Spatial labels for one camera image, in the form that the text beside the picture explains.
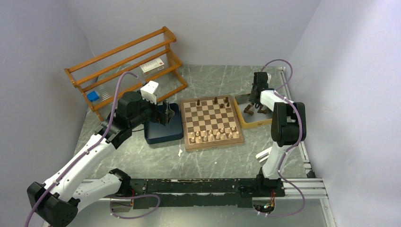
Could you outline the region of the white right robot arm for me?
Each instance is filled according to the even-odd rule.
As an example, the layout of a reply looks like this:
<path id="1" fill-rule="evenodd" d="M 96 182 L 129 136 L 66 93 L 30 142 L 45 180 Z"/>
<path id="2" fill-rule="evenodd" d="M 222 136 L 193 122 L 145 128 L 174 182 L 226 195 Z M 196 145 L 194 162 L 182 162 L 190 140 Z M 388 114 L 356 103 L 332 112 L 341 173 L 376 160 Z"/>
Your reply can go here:
<path id="1" fill-rule="evenodd" d="M 283 178 L 281 167 L 294 147 L 306 138 L 305 104 L 293 102 L 269 88 L 267 72 L 255 72 L 250 92 L 250 106 L 259 112 L 272 113 L 271 138 L 272 147 L 260 152 L 256 158 L 265 162 L 262 173 L 265 178 L 255 183 L 255 190 L 261 196 L 273 190 L 271 180 Z"/>

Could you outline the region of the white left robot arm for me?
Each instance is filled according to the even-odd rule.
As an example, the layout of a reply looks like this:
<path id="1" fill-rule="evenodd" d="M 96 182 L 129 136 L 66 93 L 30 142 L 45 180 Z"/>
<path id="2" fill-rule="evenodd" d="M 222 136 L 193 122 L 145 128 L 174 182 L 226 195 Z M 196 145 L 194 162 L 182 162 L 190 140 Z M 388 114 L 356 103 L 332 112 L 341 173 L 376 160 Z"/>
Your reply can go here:
<path id="1" fill-rule="evenodd" d="M 53 227 L 65 227 L 80 211 L 100 198 L 129 194 L 131 179 L 120 169 L 113 169 L 88 184 L 83 181 L 132 135 L 134 128 L 148 122 L 167 125 L 173 116 L 169 103 L 163 101 L 158 105 L 153 92 L 130 91 L 122 97 L 115 96 L 109 118 L 99 125 L 86 145 L 52 177 L 28 187 L 31 210 L 25 226 L 37 214 Z"/>

